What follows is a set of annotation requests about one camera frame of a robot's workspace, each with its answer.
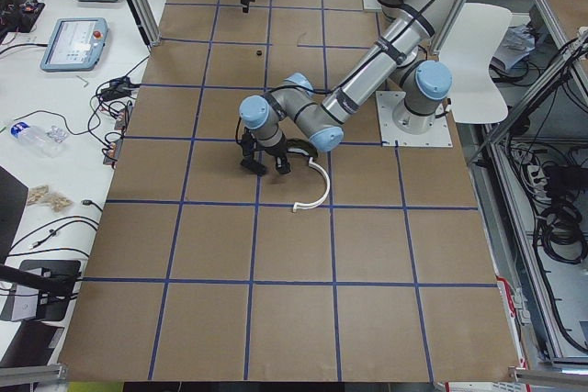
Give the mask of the green brake shoe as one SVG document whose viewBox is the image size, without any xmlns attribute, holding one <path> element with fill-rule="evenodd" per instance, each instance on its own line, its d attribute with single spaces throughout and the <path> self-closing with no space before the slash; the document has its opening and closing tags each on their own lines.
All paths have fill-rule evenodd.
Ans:
<svg viewBox="0 0 588 392">
<path fill-rule="evenodd" d="M 303 139 L 288 139 L 287 152 L 310 158 L 317 158 L 319 156 L 317 149 L 309 141 Z"/>
</svg>

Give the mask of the blue teach pendant near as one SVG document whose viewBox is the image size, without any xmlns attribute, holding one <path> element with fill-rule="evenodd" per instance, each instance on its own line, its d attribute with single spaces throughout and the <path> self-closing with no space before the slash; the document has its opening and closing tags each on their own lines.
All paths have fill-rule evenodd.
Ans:
<svg viewBox="0 0 588 392">
<path fill-rule="evenodd" d="M 107 34 L 107 21 L 103 17 L 60 18 L 42 57 L 41 70 L 48 73 L 93 70 Z"/>
</svg>

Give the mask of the white plastic chair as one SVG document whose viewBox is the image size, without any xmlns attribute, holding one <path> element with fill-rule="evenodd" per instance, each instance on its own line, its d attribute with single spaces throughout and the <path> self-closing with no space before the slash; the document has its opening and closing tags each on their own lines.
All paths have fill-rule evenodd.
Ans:
<svg viewBox="0 0 588 392">
<path fill-rule="evenodd" d="M 466 3 L 447 35 L 439 60 L 453 77 L 448 97 L 457 123 L 491 124 L 507 117 L 507 105 L 489 67 L 511 18 L 506 8 Z"/>
</svg>

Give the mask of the plastic water bottle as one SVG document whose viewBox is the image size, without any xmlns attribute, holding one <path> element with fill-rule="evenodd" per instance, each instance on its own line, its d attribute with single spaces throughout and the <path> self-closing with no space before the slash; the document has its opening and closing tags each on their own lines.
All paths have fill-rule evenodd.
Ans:
<svg viewBox="0 0 588 392">
<path fill-rule="evenodd" d="M 56 157 L 62 151 L 61 145 L 52 140 L 40 127 L 30 126 L 24 121 L 14 123 L 10 134 L 17 143 L 42 157 Z"/>
</svg>

